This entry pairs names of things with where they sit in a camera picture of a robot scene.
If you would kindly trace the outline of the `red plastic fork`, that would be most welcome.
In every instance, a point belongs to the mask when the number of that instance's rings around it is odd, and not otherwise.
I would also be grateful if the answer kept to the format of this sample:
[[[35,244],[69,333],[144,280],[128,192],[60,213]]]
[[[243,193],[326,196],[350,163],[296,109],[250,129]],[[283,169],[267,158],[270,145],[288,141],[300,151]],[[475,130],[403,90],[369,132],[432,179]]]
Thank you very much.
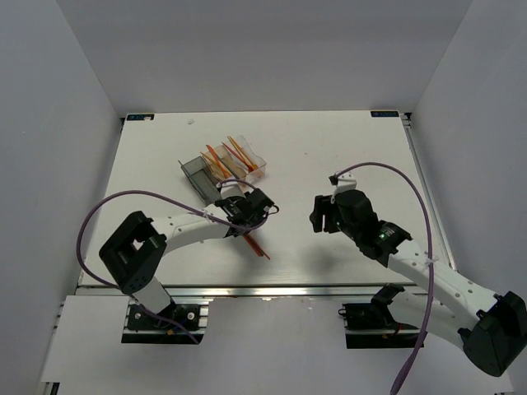
[[[240,163],[242,163],[249,172],[252,172],[254,170],[254,167],[244,158],[242,157],[238,151],[234,151],[232,148],[230,148],[226,143],[222,142],[222,145],[224,148],[226,148],[230,154],[232,154]]]

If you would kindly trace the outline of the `orange yellow fork bottom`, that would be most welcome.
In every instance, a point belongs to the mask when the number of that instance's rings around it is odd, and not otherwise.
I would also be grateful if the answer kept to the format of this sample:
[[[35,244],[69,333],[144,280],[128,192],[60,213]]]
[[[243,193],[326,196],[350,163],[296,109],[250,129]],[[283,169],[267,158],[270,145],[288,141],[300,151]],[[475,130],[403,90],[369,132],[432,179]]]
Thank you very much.
[[[227,136],[233,147],[254,167],[254,170],[258,169],[258,166],[252,161],[249,154],[238,144],[238,142],[231,136]]]

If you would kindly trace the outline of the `red plastic knife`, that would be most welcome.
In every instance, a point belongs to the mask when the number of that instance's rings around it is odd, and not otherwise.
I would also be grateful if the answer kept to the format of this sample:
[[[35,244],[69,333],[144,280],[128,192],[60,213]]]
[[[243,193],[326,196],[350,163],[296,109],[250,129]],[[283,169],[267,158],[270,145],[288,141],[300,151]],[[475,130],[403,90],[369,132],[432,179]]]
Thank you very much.
[[[212,148],[210,145],[206,145],[209,153],[212,155],[212,157],[214,158],[214,160],[218,163],[218,167],[222,166],[222,168],[224,168],[225,170],[223,171],[223,173],[225,174],[225,177],[232,177],[233,179],[238,179],[236,173],[234,172],[234,170],[232,170],[230,167],[227,166],[227,164],[222,160],[222,158],[216,153],[216,151],[214,150],[214,148]]]

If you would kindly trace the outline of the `orange plastic fork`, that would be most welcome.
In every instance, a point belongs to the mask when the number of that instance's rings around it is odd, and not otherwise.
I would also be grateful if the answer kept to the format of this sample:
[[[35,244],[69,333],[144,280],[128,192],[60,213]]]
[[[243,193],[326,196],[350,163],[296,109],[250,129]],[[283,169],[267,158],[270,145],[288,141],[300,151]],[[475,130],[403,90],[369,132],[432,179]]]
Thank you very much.
[[[223,146],[240,162],[242,163],[249,172],[258,169],[258,166],[250,159],[248,154],[242,149],[238,142],[228,137],[230,144],[223,143]]]

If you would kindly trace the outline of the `orange plastic knife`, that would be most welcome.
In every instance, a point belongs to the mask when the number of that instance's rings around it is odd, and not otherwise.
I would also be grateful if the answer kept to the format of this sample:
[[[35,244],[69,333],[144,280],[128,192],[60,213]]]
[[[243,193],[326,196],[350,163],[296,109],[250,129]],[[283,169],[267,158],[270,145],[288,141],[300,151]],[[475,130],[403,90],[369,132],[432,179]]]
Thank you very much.
[[[226,180],[226,179],[233,179],[232,177],[227,177],[227,178],[225,177],[225,174],[223,173],[225,169],[222,168],[222,166],[218,167],[218,163],[214,160],[214,158],[209,152],[202,152],[201,157],[205,160],[206,165],[211,170],[212,175],[216,179],[220,181]]]

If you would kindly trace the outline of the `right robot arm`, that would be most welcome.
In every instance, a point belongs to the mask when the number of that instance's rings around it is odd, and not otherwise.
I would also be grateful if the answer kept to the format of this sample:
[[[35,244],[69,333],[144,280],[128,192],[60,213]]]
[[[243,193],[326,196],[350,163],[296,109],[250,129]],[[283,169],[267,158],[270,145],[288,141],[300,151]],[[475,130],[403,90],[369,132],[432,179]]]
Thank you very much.
[[[502,376],[526,348],[526,304],[479,286],[441,263],[431,263],[417,241],[383,221],[360,190],[315,197],[310,222],[316,233],[341,232],[367,258],[407,277],[439,301],[427,330],[459,347],[481,371]]]

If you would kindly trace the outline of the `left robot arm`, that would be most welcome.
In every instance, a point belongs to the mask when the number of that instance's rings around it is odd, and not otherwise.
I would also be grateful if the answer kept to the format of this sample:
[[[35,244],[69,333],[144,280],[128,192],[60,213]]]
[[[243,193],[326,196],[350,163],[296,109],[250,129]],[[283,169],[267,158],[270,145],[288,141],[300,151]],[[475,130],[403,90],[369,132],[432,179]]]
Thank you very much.
[[[117,288],[146,309],[155,328],[174,318],[175,303],[156,279],[165,255],[209,239],[239,237],[262,226],[275,203],[261,189],[221,198],[203,209],[186,207],[178,216],[151,218],[129,214],[99,251]]]

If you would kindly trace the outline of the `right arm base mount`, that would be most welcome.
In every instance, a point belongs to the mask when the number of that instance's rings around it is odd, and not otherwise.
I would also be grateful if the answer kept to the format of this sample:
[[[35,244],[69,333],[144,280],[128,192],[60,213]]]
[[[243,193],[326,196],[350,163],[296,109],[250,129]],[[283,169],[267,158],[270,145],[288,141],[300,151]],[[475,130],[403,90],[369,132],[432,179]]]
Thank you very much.
[[[402,286],[387,284],[367,303],[346,303],[338,310],[344,322],[348,350],[412,349],[419,329],[399,323],[388,310]]]

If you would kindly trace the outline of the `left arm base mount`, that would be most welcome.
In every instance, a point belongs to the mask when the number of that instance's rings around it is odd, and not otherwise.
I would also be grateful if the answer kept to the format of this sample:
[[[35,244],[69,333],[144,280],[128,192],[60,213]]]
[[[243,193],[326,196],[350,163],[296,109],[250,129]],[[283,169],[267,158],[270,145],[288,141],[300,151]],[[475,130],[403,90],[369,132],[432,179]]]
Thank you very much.
[[[197,346],[208,325],[208,304],[208,301],[197,299],[179,299],[168,314],[162,314],[165,319],[159,319],[147,314],[137,301],[130,301],[126,309],[121,342]]]

